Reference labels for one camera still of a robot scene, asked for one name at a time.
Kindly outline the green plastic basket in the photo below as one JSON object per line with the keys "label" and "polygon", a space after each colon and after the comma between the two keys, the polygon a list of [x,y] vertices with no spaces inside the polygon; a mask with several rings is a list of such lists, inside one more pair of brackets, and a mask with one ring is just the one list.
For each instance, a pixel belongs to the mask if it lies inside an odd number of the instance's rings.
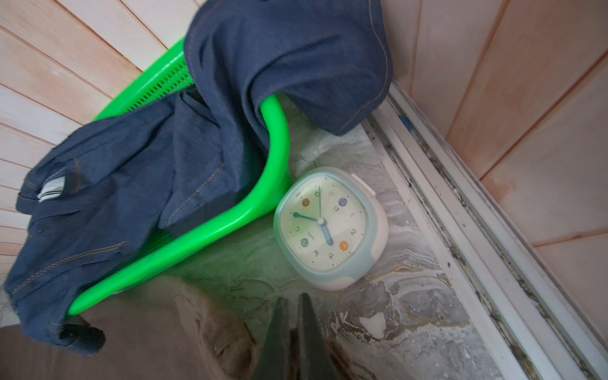
{"label": "green plastic basket", "polygon": [[[184,42],[178,41],[112,100],[97,118],[103,120],[123,115],[192,84],[185,64]],[[270,137],[269,156],[264,172],[250,194],[230,210],[177,239],[171,239],[161,231],[153,234],[142,247],[141,258],[80,294],[70,306],[68,316],[81,314],[108,297],[149,280],[277,208],[291,187],[288,119],[276,96],[270,96],[262,103],[261,115]]]}

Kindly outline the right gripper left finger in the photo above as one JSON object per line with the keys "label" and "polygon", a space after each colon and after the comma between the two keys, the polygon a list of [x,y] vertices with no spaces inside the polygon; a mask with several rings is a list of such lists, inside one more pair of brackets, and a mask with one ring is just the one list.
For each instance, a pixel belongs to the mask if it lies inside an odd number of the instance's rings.
{"label": "right gripper left finger", "polygon": [[251,379],[288,379],[290,344],[288,300],[279,297],[275,303],[264,346]]}

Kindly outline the dark blue denim jeans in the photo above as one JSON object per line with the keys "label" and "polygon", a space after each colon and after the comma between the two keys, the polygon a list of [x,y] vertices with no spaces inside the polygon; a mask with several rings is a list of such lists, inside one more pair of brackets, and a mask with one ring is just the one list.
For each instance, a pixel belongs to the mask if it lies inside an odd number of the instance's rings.
{"label": "dark blue denim jeans", "polygon": [[156,229],[189,231],[246,196],[269,153],[268,97],[340,136],[393,75],[378,1],[209,1],[184,53],[192,87],[79,128],[27,174],[28,237],[5,289],[28,337],[98,352],[104,333],[69,321],[72,302]]}

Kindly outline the brown trousers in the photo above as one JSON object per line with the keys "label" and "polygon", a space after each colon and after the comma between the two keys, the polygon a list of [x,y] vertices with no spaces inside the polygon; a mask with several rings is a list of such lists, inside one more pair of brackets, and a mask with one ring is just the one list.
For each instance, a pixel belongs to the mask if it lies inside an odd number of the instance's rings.
{"label": "brown trousers", "polygon": [[[300,379],[297,328],[290,326],[288,379]],[[336,379],[355,378],[348,354],[324,340]],[[218,299],[160,277],[44,329],[2,328],[1,377],[251,379],[263,346]]]}

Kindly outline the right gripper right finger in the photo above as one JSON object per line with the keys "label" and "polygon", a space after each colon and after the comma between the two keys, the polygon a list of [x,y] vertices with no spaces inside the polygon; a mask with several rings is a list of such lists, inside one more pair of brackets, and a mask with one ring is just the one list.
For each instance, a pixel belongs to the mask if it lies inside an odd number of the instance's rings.
{"label": "right gripper right finger", "polygon": [[337,372],[326,349],[311,297],[299,296],[298,310],[299,378],[336,379]]}

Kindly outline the white round clock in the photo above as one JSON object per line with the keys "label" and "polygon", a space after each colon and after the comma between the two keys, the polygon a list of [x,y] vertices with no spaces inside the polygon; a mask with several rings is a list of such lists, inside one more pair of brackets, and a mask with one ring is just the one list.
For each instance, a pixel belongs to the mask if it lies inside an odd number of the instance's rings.
{"label": "white round clock", "polygon": [[374,190],[356,174],[332,167],[308,172],[289,189],[273,227],[294,269],[323,291],[340,291],[363,278],[389,236]]}

